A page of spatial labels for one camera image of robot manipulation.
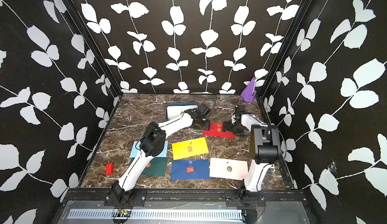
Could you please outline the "red envelope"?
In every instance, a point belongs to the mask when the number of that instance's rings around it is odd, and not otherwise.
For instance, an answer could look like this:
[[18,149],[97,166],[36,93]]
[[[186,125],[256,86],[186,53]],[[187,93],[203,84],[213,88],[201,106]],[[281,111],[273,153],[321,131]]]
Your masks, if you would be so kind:
[[210,130],[203,130],[203,135],[236,139],[232,132],[223,131],[223,123],[210,123]]

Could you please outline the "white envelope brown seal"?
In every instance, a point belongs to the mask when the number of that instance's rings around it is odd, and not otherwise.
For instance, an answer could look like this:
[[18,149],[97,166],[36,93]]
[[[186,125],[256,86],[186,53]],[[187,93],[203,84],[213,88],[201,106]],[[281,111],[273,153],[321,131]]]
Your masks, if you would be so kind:
[[166,108],[166,120],[171,120],[179,117],[185,110],[196,108],[196,106],[168,106]]

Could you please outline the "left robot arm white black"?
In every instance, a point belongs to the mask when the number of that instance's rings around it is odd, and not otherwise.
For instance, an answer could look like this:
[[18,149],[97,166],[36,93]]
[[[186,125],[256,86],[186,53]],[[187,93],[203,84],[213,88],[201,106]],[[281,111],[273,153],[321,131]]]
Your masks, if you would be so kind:
[[143,136],[139,139],[139,150],[125,173],[115,181],[109,192],[108,199],[118,203],[128,202],[132,190],[146,165],[164,150],[165,140],[172,134],[184,128],[208,130],[210,121],[207,116],[211,112],[205,104],[187,109],[179,116],[162,122],[151,122]]

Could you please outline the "teal plastic storage box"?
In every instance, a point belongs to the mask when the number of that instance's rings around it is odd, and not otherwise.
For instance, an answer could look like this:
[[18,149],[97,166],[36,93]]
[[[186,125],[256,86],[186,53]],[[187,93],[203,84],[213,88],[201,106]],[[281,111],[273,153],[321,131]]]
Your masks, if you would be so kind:
[[165,109],[165,119],[171,120],[176,117],[179,117],[186,110],[195,109],[198,107],[197,103],[173,103],[166,107]]

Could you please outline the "white perforated rail strip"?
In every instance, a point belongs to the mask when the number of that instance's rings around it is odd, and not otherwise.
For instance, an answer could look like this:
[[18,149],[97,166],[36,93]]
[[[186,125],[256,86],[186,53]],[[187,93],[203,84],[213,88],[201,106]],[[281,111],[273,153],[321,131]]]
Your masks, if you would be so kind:
[[[113,219],[115,209],[71,209],[67,220],[118,220]],[[227,209],[132,209],[125,220],[173,220],[173,221],[242,221],[241,210]]]

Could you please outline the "pale pink sealed envelope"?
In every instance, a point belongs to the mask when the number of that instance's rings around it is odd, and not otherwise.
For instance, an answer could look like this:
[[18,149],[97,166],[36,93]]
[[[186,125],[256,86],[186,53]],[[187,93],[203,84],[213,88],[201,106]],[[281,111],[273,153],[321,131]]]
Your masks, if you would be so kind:
[[210,158],[210,173],[213,178],[243,180],[248,175],[246,161]]

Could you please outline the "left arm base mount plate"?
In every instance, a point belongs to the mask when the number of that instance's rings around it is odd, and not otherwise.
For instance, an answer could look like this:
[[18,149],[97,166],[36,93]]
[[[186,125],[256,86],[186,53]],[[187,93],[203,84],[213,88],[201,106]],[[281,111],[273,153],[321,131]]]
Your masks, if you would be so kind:
[[128,192],[123,192],[117,197],[113,191],[110,191],[105,202],[104,206],[111,207],[134,207],[134,206],[144,206],[147,196],[146,190],[133,189]]

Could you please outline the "small red box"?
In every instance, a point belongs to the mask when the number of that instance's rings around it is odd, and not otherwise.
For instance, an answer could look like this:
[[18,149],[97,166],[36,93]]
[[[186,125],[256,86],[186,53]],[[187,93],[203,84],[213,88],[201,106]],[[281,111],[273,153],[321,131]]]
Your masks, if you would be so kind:
[[113,163],[108,163],[106,165],[105,174],[107,176],[111,176],[114,174],[114,164]]

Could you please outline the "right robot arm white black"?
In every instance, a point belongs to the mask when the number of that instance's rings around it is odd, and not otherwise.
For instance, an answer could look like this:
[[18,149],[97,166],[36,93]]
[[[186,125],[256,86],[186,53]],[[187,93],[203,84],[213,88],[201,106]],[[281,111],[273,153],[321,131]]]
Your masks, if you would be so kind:
[[231,121],[223,122],[223,132],[243,136],[250,132],[250,156],[252,163],[244,178],[244,187],[250,192],[259,192],[269,167],[282,157],[280,133],[276,126],[265,123],[245,106],[235,106]]

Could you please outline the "purple plastic stand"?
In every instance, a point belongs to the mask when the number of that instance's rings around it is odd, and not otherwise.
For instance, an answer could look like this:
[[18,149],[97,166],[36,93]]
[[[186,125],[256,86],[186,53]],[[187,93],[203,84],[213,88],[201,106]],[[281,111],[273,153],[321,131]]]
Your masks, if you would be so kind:
[[253,77],[247,84],[246,88],[242,91],[240,97],[245,103],[253,104],[256,98],[256,82],[257,79]]

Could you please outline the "dark blue sealed envelope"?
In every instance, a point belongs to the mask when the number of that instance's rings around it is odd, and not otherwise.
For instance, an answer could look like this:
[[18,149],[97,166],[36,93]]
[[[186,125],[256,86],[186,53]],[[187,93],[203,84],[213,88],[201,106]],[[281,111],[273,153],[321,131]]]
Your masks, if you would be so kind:
[[171,180],[206,180],[210,176],[209,161],[200,160],[173,160],[171,166]]

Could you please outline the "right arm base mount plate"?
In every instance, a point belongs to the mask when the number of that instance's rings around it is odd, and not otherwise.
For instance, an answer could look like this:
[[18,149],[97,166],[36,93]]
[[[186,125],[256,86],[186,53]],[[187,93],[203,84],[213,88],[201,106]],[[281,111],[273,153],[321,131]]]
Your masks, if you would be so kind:
[[226,202],[228,207],[256,208],[266,206],[264,197],[257,192],[231,190],[224,192],[221,198]]

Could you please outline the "light blue envelope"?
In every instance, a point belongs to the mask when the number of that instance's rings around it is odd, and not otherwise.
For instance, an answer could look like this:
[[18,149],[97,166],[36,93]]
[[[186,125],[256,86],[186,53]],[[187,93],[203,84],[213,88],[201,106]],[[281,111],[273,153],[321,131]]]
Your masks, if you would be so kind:
[[[164,149],[159,155],[157,155],[157,157],[167,157],[167,150],[168,150],[168,141],[165,141]],[[138,154],[138,151],[139,151],[139,144],[137,141],[134,141],[130,158],[135,158]]]

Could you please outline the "yellow envelope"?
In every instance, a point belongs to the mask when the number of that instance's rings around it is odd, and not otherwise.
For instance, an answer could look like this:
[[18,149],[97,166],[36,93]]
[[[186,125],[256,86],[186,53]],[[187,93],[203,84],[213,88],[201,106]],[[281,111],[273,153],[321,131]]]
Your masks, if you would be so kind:
[[209,153],[204,137],[172,144],[173,160]]

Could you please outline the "small electronics board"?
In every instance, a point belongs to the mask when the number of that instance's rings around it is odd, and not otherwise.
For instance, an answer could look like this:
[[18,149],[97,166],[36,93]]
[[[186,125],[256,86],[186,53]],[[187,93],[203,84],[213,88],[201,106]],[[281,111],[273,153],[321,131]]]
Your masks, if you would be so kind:
[[131,209],[115,209],[115,212],[112,215],[112,218],[118,219],[118,220],[123,220],[123,219],[128,219],[132,215],[132,210]]

